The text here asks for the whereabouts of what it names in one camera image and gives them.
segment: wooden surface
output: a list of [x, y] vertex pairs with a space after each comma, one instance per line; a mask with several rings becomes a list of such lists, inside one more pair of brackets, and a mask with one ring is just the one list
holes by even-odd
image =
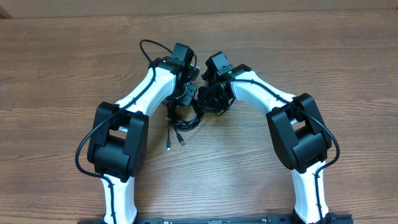
[[0, 0], [13, 18], [395, 9], [398, 0]]
[[[311, 94], [341, 146], [325, 171], [330, 210], [352, 213], [355, 223], [397, 223], [398, 11], [13, 19], [0, 30], [0, 223], [102, 216], [102, 184], [78, 172], [75, 150], [96, 107], [126, 96], [146, 74], [143, 38], [189, 45], [203, 72], [222, 50], [282, 91]], [[136, 178], [142, 217], [292, 211], [290, 171], [256, 110], [237, 101], [222, 117], [206, 115], [182, 133], [184, 147], [171, 134], [171, 151], [165, 115], [160, 106], [150, 119]]]

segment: robotic arm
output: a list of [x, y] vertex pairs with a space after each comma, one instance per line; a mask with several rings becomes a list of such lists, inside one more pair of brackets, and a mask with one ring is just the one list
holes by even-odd
[[[91, 137], [88, 149], [88, 160], [95, 166], [95, 171], [109, 178], [113, 183], [116, 200], [112, 204], [112, 195], [107, 181], [103, 181], [106, 199], [106, 214], [98, 223], [118, 224], [164, 224], [174, 223], [213, 223], [222, 221], [209, 220], [163, 220], [161, 218], [138, 219], [134, 205], [134, 177], [141, 169], [146, 154], [148, 119], [165, 98], [178, 99], [182, 106], [192, 103], [193, 93], [187, 93], [191, 81], [196, 79], [199, 69], [190, 65], [193, 51], [189, 47], [177, 44], [171, 57], [158, 58], [155, 66], [155, 82], [139, 98], [136, 103], [122, 112], [113, 122], [100, 129]], [[325, 164], [326, 150], [331, 147], [327, 134], [314, 122], [305, 119], [294, 106], [312, 115], [323, 124], [313, 98], [308, 94], [294, 96], [284, 93], [261, 80], [246, 65], [234, 67], [221, 52], [206, 61], [207, 71], [202, 79], [207, 86], [198, 90], [199, 105], [205, 112], [228, 110], [230, 101], [245, 101], [258, 109], [267, 117], [275, 152], [286, 168], [292, 172], [296, 203], [293, 215], [269, 215], [262, 218], [237, 218], [225, 222], [252, 223], [319, 223], [323, 218], [327, 223], [353, 223], [351, 215], [335, 215], [329, 213], [323, 193], [323, 172], [318, 175], [320, 207], [315, 197], [314, 173]], [[153, 77], [153, 69], [149, 68], [145, 79], [127, 97], [115, 105], [102, 102], [99, 105], [93, 127], [106, 117], [127, 105], [135, 98]], [[294, 131], [292, 124], [305, 121], [305, 126]], [[109, 135], [109, 130], [127, 132], [126, 139]], [[322, 217], [318, 208], [322, 208]]]

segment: black mounting base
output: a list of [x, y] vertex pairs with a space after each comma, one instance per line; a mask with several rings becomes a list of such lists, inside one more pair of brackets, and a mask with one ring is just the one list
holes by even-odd
[[[353, 224], [352, 215], [336, 215], [327, 213], [323, 223], [314, 224]], [[268, 215], [265, 217], [247, 218], [139, 218], [134, 224], [303, 224], [304, 222], [294, 213], [292, 215]], [[78, 222], [78, 224], [107, 224], [103, 220], [93, 222]]]

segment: black and white robotic arm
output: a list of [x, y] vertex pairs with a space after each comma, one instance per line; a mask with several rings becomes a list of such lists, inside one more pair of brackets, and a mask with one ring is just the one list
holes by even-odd
[[[158, 224], [137, 218], [134, 178], [145, 158], [148, 120], [155, 109], [166, 98], [178, 99], [182, 106], [192, 103], [196, 88], [189, 87], [199, 74], [199, 68], [191, 65], [192, 57], [193, 51], [189, 47], [177, 44], [170, 57], [158, 58], [151, 63], [145, 79], [128, 96], [115, 104], [102, 102], [97, 108], [93, 127], [131, 100], [136, 101], [99, 129], [90, 140], [87, 154], [89, 162], [94, 164], [96, 173], [108, 178], [113, 184], [110, 187], [109, 182], [102, 179], [106, 214], [98, 223], [112, 224], [116, 220], [118, 224]], [[325, 165], [326, 150], [330, 148], [331, 141], [322, 129], [294, 109], [298, 106], [323, 123], [313, 98], [308, 94], [296, 97], [284, 93], [261, 80], [248, 66], [233, 67], [221, 52], [211, 56], [206, 65], [207, 71], [202, 78], [208, 85], [198, 91], [199, 105], [204, 111], [217, 114], [228, 110], [230, 101], [236, 98], [255, 107], [267, 117], [275, 152], [283, 165], [291, 170], [293, 177], [296, 203], [294, 215], [285, 216], [284, 220], [288, 217], [286, 223], [319, 223], [325, 217], [339, 220], [334, 222], [336, 224], [353, 223], [351, 215], [340, 216], [338, 219], [338, 216], [329, 213], [324, 198], [323, 171], [318, 175], [319, 200], [315, 195], [314, 174]], [[154, 71], [155, 81], [151, 83]], [[150, 83], [150, 87], [137, 98]], [[305, 121], [306, 125], [294, 131], [292, 125], [301, 121]], [[110, 129], [127, 132], [126, 138], [110, 135]]]

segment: wood grain tabletop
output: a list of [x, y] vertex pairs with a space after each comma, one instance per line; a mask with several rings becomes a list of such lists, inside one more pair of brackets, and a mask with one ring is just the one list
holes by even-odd
[[[104, 213], [103, 186], [76, 169], [76, 147], [96, 107], [143, 79], [141, 39], [223, 51], [276, 88], [311, 94], [341, 156], [325, 171], [331, 212], [355, 223], [398, 223], [398, 11], [264, 12], [0, 20], [0, 223], [76, 223]], [[167, 53], [145, 45], [152, 58]], [[185, 110], [187, 116], [192, 112]], [[253, 217], [291, 213], [290, 171], [265, 117], [236, 101], [170, 135], [150, 119], [136, 178], [140, 217]], [[335, 150], [328, 151], [328, 161]], [[93, 170], [80, 157], [83, 167]]]

